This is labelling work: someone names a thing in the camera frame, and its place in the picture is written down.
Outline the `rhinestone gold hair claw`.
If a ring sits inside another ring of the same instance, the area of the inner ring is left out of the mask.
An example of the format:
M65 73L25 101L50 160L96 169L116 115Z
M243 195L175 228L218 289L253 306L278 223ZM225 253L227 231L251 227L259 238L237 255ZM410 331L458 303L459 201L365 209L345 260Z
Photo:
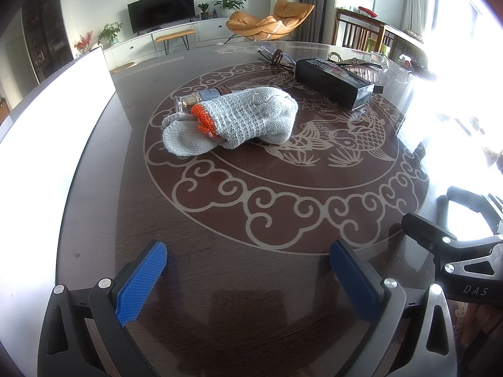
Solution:
M373 69L375 71L382 70L382 66L378 63L373 63L357 58L343 60L342 56L339 55L337 52L330 52L327 55L327 60L341 67L366 68L366 69Z

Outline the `black rectangular box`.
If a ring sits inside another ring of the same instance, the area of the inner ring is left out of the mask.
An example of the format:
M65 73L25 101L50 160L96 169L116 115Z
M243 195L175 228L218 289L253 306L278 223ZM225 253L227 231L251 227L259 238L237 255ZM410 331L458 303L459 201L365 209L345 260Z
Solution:
M297 60L294 77L346 110L368 104L375 89L375 84L321 58Z

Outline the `wooden dining chair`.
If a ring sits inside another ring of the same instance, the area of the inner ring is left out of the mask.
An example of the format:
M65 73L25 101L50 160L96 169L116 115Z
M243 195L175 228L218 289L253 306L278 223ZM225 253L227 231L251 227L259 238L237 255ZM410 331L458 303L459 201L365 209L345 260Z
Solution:
M365 14L336 9L333 45L383 53L386 24Z

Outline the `grey knit work glove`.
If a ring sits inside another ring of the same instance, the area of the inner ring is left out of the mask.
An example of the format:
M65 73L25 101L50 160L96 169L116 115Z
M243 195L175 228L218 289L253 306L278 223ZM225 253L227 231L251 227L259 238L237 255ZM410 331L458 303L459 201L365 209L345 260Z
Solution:
M165 117L162 141L178 157L198 156L219 146L233 150L249 139L281 145L291 136L297 111L297 101L284 90L238 90Z

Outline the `gold cosmetic tube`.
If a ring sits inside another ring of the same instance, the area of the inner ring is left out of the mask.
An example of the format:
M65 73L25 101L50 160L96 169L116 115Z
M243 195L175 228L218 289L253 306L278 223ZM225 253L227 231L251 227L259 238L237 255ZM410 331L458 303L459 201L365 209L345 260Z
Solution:
M190 112L191 108L203 101L210 101L220 96L226 96L235 93L236 90L231 90L228 86L221 85L212 89L197 90L191 94L184 96L176 96L174 99L175 109L177 112Z

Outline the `orange lounge chair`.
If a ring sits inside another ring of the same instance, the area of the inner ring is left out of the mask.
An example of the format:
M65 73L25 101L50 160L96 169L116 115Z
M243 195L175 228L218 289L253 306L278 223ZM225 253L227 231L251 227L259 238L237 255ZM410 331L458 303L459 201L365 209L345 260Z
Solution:
M252 41L274 41L295 31L311 14L315 5L277 0L273 14L259 19L245 12L236 11L226 22L234 37Z

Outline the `red flower arrangement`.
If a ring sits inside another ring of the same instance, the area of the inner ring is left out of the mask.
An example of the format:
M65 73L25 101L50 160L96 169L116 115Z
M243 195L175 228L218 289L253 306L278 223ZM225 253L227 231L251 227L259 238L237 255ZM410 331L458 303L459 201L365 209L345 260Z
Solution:
M83 55L90 51L93 31L87 31L84 35L80 35L78 41L74 43L74 48L79 55Z

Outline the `green potted plant left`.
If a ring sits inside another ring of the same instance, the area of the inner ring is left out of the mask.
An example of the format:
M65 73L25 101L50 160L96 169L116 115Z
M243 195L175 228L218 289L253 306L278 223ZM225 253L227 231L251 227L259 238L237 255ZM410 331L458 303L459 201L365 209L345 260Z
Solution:
M100 31L97 41L99 43L107 43L109 46L117 43L118 35L122 31L123 24L121 22L112 22L104 25L103 29Z

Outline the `green potted plant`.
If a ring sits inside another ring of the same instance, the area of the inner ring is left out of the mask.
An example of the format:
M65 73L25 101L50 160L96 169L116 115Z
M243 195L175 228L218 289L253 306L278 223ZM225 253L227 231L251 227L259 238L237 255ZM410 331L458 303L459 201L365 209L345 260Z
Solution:
M97 41L99 43L107 43L109 46L117 43L118 35L122 31L123 24L121 22L112 22L104 25L103 29L100 31Z
M247 0L215 0L213 5L219 7L223 17L230 17L236 11L245 7Z

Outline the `white tv cabinet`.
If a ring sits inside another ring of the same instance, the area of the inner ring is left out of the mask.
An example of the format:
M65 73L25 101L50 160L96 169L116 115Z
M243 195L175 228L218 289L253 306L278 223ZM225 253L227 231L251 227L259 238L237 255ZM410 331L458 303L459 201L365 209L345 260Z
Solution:
M227 18L203 19L141 33L104 50L108 69L136 65L164 55L225 43L232 36Z

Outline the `wooden bench with metal legs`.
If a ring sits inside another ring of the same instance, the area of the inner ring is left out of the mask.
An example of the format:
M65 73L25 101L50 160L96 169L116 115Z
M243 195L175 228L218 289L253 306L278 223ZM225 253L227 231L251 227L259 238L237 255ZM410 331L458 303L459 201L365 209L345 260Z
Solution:
M189 43L188 38L191 36L194 36L195 34L196 34L196 31L194 29L186 29L186 30L182 30L182 31L162 33L162 34L155 36L153 39L154 39L155 43L163 43L164 53L166 55L169 55L171 41L174 41L176 39L180 39L182 41L185 49L189 50L190 43Z

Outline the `green potted plant right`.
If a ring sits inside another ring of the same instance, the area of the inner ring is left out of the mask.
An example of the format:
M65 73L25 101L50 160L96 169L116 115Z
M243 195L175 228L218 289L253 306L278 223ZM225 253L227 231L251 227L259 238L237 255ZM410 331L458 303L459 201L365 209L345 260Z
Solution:
M213 5L219 7L223 17L230 17L236 11L245 7L247 0L215 0Z

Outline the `dark display shelf cabinet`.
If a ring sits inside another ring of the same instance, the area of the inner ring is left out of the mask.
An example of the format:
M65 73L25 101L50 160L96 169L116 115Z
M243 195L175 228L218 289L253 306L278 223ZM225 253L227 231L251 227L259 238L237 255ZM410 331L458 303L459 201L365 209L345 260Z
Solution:
M21 19L31 64L37 80L42 83L73 61L61 0L26 0Z

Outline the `small potted plant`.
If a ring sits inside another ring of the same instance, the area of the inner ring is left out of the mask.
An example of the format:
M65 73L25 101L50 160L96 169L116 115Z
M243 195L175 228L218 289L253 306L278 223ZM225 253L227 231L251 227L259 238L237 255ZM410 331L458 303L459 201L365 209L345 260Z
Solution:
M209 19L209 4L199 3L197 7L200 10L200 19Z

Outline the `black flat screen television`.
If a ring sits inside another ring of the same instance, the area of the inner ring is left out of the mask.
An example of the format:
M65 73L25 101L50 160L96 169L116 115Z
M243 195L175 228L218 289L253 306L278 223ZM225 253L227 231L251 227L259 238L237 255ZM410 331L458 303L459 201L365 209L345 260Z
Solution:
M138 0L128 4L133 33L195 17L194 0Z

